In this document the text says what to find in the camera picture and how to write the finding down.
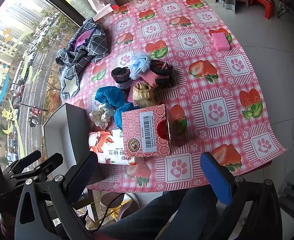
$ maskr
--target metal bolt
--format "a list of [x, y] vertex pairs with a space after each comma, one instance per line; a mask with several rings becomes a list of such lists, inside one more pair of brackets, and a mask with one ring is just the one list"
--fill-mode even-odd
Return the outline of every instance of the metal bolt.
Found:
[[55, 181], [61, 181], [63, 179], [63, 176], [62, 175], [57, 175], [55, 177]]
[[272, 185], [272, 180], [271, 180], [271, 179], [266, 179], [266, 184], [267, 184], [268, 186], [271, 186], [271, 185]]
[[26, 185], [30, 185], [32, 183], [32, 179], [27, 179], [26, 180]]
[[243, 182], [244, 181], [244, 178], [242, 176], [236, 176], [235, 177], [235, 181], [237, 181], [237, 182]]

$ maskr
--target white star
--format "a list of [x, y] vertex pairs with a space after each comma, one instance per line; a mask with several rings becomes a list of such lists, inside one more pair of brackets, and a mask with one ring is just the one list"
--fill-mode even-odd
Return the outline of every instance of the white star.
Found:
[[77, 81], [76, 76], [74, 76], [72, 80], [65, 78], [66, 86], [63, 89], [63, 93], [68, 93], [70, 98], [72, 97], [73, 93], [77, 91], [78, 89], [76, 81]]

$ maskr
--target barcode label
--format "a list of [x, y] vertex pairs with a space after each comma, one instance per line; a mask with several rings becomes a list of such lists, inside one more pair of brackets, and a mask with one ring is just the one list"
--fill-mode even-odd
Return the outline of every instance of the barcode label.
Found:
[[140, 127], [142, 132], [143, 152], [156, 152], [154, 114], [152, 111], [140, 113]]

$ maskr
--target pink sponge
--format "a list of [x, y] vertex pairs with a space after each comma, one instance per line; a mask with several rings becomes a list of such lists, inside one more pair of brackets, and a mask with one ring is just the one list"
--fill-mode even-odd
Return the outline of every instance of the pink sponge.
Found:
[[213, 38], [213, 42], [217, 51], [230, 49], [230, 45], [224, 33], [212, 33], [211, 37]]

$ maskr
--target blue gripper pad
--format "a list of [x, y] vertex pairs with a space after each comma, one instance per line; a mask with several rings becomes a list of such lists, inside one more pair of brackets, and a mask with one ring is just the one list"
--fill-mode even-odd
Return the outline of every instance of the blue gripper pad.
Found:
[[228, 183], [228, 179], [233, 178], [233, 175], [229, 171], [231, 177], [225, 174], [225, 171], [222, 170], [225, 167], [221, 166], [209, 152], [200, 156], [200, 167], [218, 200], [228, 206], [232, 201], [232, 185]]

